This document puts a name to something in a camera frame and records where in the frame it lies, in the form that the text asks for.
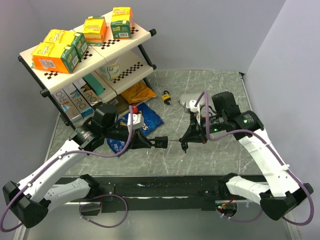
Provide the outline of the black padlock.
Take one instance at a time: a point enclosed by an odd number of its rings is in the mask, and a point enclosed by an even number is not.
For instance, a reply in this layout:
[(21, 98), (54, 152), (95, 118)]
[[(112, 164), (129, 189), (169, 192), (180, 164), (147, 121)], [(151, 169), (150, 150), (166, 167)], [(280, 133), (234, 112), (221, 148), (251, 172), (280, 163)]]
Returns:
[(151, 145), (154, 148), (166, 149), (168, 147), (168, 137), (167, 136), (157, 136), (150, 139)]

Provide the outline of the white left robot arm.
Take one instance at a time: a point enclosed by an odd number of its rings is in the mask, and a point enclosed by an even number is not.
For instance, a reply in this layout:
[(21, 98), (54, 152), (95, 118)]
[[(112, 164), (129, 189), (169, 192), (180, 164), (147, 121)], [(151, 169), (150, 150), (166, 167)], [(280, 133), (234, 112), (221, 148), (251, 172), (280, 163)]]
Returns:
[(117, 107), (101, 103), (82, 126), (76, 128), (62, 147), (42, 166), (18, 183), (9, 181), (3, 188), (5, 211), (19, 219), (21, 225), (32, 228), (39, 224), (53, 209), (73, 200), (93, 201), (102, 193), (100, 184), (89, 174), (73, 182), (53, 188), (53, 185), (76, 163), (88, 155), (95, 155), (95, 149), (105, 139), (124, 141), (124, 148), (115, 154), (120, 156), (127, 149), (165, 148), (167, 137), (147, 138), (142, 132), (143, 116), (129, 107), (127, 124), (118, 121)]

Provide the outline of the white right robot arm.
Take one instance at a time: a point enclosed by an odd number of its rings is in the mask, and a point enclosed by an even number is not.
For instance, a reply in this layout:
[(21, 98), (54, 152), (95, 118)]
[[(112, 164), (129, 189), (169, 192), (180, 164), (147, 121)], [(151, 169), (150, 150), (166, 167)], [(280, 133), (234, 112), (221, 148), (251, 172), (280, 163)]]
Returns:
[(288, 219), (287, 222), (305, 226), (313, 220), (312, 186), (302, 183), (290, 170), (273, 146), (259, 117), (251, 110), (242, 112), (233, 93), (224, 91), (209, 97), (204, 91), (196, 100), (185, 100), (184, 110), (190, 115), (190, 122), (179, 139), (183, 151), (188, 149), (189, 143), (217, 142), (232, 135), (251, 155), (266, 180), (261, 184), (229, 173), (218, 181), (218, 193), (223, 199), (245, 198), (260, 205), (261, 210), (274, 221), (284, 219), (286, 214), (308, 200), (310, 213), (307, 220), (294, 222)]

